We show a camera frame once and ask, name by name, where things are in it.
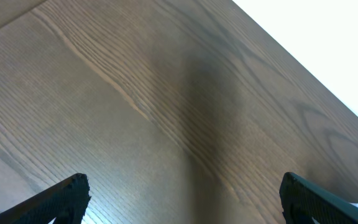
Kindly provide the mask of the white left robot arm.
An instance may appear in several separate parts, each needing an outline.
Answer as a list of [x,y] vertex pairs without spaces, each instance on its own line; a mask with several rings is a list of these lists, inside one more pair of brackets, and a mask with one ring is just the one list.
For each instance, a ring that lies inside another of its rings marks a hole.
[[[0,213],[3,223],[81,223],[91,199],[85,174],[77,173]],[[279,190],[287,223],[358,223],[358,202],[349,203],[292,172]]]

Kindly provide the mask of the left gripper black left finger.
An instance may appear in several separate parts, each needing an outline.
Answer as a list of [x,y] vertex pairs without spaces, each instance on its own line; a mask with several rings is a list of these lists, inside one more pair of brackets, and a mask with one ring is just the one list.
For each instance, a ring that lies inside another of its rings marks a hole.
[[90,199],[88,178],[77,173],[0,213],[0,224],[81,224]]

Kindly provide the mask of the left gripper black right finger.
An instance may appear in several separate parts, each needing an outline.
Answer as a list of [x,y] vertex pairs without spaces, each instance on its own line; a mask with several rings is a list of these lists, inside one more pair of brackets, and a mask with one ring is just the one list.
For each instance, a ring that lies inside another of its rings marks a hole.
[[292,172],[279,190],[286,224],[358,223],[358,206]]

